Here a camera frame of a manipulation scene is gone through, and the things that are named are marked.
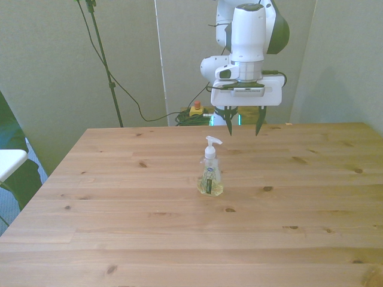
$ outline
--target wood grain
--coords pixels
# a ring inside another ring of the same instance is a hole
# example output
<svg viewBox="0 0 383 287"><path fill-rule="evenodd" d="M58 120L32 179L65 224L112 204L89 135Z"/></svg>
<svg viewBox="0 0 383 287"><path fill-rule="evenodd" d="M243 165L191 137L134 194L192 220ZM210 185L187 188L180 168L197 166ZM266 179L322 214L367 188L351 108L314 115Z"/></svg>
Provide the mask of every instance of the wood grain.
<svg viewBox="0 0 383 287"><path fill-rule="evenodd" d="M196 189L205 137L224 193ZM90 129L0 237L0 286L383 286L362 123Z"/></svg>

